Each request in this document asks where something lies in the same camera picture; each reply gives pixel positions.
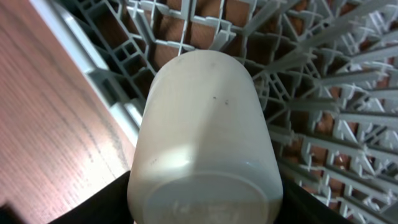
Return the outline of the white cup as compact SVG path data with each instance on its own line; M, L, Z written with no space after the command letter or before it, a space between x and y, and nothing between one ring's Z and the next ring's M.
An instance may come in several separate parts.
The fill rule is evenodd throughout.
M166 63L147 97L127 188L136 223L273 223L283 186L252 78L196 50Z

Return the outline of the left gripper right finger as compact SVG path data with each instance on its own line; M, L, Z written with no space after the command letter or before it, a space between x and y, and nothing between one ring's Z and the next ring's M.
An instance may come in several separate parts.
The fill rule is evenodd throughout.
M351 224L294 181L282 176L284 196L277 224Z

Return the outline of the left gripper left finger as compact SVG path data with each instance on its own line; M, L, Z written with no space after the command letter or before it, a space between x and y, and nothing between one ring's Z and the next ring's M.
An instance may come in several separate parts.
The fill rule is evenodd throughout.
M53 224L133 224L127 205L127 171L88 200L51 221Z

